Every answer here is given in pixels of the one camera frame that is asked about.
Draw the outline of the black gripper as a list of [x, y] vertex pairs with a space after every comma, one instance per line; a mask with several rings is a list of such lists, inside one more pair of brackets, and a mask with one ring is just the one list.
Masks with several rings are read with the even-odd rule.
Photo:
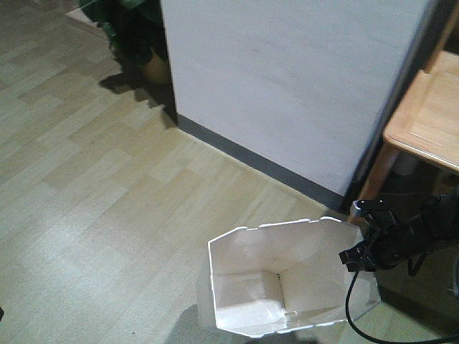
[[349, 272], [391, 270], [407, 262], [408, 272], [419, 272], [430, 253], [430, 229], [421, 221], [406, 222], [387, 233], [376, 229], [365, 240], [339, 253]]

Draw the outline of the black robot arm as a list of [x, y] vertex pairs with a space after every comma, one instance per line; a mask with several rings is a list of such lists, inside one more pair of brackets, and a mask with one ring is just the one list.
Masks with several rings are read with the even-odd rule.
[[361, 242], [339, 253], [349, 272], [389, 270], [407, 262], [414, 277], [429, 254], [458, 243], [458, 188], [432, 196], [405, 221], [383, 199], [356, 200], [351, 214], [363, 217], [369, 228]]

